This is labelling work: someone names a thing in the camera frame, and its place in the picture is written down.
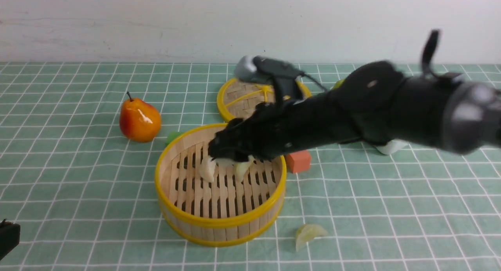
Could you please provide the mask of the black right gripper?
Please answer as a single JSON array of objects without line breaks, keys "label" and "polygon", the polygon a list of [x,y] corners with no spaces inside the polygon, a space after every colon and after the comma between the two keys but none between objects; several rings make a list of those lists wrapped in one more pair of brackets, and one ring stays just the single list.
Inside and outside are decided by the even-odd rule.
[{"label": "black right gripper", "polygon": [[252,116],[235,118],[216,132],[208,143],[212,159],[234,162],[249,161],[250,157],[269,160],[298,151],[286,125],[285,104],[259,103]]}]

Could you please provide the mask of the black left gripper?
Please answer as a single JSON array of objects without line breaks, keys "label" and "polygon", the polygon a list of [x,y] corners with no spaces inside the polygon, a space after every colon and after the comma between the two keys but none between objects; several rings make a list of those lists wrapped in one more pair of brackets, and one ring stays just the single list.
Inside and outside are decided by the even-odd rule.
[{"label": "black left gripper", "polygon": [[3,219],[0,222],[0,260],[20,243],[20,225]]}]

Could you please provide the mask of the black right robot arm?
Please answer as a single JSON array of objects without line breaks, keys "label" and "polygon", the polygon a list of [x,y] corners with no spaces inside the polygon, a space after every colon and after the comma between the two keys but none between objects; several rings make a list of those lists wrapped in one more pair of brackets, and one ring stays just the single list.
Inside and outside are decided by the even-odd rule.
[{"label": "black right robot arm", "polygon": [[422,74],[408,77],[389,61],[374,61],[343,84],[305,98],[296,83],[306,72],[286,61],[244,56],[234,71],[245,83],[270,84],[273,103],[259,103],[235,118],[208,143],[208,155],[244,162],[272,160],[329,144],[364,141],[385,146],[401,140],[465,155],[499,147],[500,91],[461,73],[431,69],[440,31],[434,29],[421,57]]}]

